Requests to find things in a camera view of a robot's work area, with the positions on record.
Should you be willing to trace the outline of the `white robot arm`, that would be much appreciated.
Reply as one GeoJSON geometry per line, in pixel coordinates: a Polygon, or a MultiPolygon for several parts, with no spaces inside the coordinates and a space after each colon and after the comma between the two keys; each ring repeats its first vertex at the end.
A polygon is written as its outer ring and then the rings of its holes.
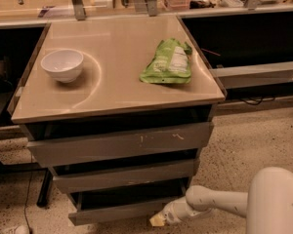
{"type": "Polygon", "coordinates": [[[213,209],[246,219],[246,234],[293,234],[293,173],[278,167],[256,173],[246,192],[217,191],[201,185],[168,203],[150,223],[160,227],[206,215],[213,209]]]}

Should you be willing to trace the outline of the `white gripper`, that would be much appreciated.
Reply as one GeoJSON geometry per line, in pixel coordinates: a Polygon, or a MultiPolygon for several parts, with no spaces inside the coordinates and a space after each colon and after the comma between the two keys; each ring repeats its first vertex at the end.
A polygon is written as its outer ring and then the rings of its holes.
{"type": "Polygon", "coordinates": [[[153,227],[162,227],[164,225],[173,225],[182,221],[199,218],[211,213],[211,209],[203,211],[195,210],[185,197],[168,203],[160,213],[155,214],[149,219],[153,227]]]}

